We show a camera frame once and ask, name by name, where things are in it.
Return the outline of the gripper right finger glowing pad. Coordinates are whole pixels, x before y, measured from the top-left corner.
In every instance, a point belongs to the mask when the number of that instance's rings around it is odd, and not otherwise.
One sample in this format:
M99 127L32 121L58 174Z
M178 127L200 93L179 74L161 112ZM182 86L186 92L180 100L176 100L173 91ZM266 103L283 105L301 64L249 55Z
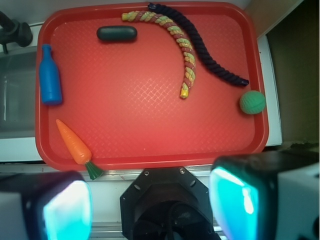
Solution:
M221 156L209 175L213 215L229 240L317 240L319 177L317 152Z

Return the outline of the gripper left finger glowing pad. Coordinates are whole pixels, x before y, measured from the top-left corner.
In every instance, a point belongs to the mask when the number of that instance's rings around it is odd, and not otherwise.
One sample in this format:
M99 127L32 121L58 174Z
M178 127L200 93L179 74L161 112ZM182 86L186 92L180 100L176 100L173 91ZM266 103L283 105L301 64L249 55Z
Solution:
M92 222L92 193L80 173L1 175L2 240L88 240Z

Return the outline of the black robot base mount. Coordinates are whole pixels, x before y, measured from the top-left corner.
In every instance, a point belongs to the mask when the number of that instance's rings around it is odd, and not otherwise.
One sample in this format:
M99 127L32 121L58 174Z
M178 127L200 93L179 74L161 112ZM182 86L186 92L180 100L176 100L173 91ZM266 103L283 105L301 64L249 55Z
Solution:
M144 169L119 198L128 240L219 240L209 189L185 167Z

